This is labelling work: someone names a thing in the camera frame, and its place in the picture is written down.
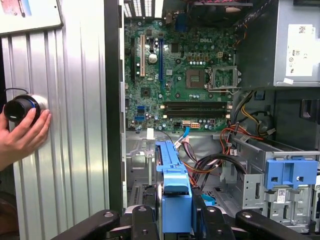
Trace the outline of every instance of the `green circuit board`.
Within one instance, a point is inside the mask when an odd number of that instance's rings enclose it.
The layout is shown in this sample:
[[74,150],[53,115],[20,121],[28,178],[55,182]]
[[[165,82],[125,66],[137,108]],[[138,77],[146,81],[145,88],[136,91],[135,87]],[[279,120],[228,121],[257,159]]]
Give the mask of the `green circuit board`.
[[[162,21],[131,21],[124,29],[127,129],[183,131],[190,122],[191,131],[217,132],[227,126],[232,95],[208,92],[204,85],[209,81],[207,68],[234,65],[233,29],[177,32]],[[215,86],[230,86],[232,78],[232,71],[217,70]],[[167,104],[172,103],[190,106],[167,114]]]

